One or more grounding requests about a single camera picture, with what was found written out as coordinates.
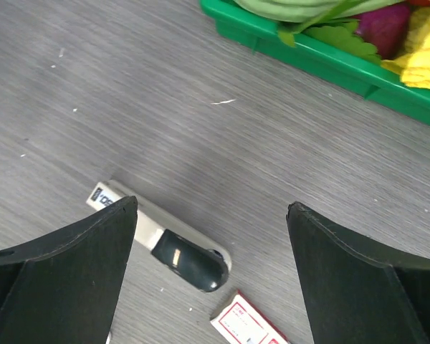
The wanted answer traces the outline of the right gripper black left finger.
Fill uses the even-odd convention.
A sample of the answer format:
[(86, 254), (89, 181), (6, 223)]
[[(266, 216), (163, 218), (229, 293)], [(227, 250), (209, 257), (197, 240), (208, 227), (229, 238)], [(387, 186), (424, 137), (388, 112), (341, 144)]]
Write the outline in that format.
[(105, 343), (137, 222), (126, 196), (0, 251), (0, 343)]

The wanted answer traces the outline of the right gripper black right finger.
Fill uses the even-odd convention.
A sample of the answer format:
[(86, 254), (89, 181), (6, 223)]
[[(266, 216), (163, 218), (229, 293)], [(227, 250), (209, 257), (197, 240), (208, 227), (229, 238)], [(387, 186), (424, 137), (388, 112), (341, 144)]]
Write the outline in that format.
[(315, 343), (430, 343), (430, 259), (298, 201), (286, 220)]

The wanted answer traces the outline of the red white staple box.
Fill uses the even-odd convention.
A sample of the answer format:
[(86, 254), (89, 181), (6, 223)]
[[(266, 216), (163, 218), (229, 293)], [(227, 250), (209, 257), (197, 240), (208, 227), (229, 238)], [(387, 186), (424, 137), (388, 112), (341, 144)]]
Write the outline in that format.
[(210, 323), (231, 344), (290, 343), (240, 290), (212, 313)]

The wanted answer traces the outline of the beige and black stapler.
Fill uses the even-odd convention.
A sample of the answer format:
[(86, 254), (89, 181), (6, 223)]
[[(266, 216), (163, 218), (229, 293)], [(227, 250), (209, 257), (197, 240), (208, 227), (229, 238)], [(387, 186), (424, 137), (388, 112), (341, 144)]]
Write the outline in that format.
[(202, 292), (226, 283), (232, 259), (223, 246), (120, 182), (97, 183), (86, 204), (99, 211), (126, 196), (138, 201), (134, 240), (161, 264)]

